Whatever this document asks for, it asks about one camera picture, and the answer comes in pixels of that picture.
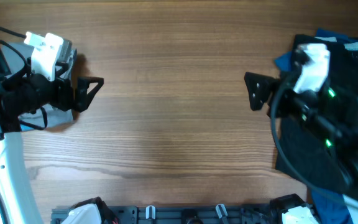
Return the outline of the grey shorts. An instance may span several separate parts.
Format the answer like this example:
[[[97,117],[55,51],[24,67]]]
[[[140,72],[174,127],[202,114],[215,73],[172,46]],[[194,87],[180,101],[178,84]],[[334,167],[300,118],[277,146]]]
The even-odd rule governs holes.
[[[14,47],[24,57],[30,57],[34,50],[33,47],[26,45],[24,43],[11,42],[9,43],[9,45]],[[24,66],[22,59],[10,48],[2,45],[1,50],[12,74],[18,72]],[[60,78],[71,80],[71,71],[76,60],[76,55],[77,55],[77,50],[75,48],[72,48],[67,58],[69,70],[61,74]],[[72,110],[62,111],[51,105],[44,105],[43,108],[46,111],[48,128],[59,126],[65,123],[70,123],[73,121]],[[35,114],[31,114],[31,113],[22,114],[19,116],[19,120],[24,121],[26,123],[34,124],[36,126],[40,126],[42,128],[45,126],[41,109],[38,109],[35,112]]]

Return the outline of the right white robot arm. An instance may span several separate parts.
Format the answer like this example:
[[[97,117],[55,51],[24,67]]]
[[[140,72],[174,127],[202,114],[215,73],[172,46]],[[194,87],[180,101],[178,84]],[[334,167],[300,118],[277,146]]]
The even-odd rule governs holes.
[[[288,159],[281,145],[275,120],[290,117],[324,146],[338,168],[339,183],[328,189],[358,201],[358,92],[332,82],[328,72],[290,72],[282,79],[247,72],[244,75],[250,108],[269,104],[270,128],[278,153],[288,168],[309,188],[314,184]]]

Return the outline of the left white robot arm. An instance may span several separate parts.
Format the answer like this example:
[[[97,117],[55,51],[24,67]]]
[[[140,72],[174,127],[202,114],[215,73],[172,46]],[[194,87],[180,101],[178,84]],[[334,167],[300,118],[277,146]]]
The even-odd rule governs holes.
[[[13,72],[0,40],[0,223],[41,223],[24,164],[22,129],[43,130],[49,124],[47,106],[78,113],[90,106],[103,86],[99,77],[71,79],[77,52],[71,42],[58,39],[27,41],[12,47],[19,58]],[[40,112],[40,124],[23,120]]]

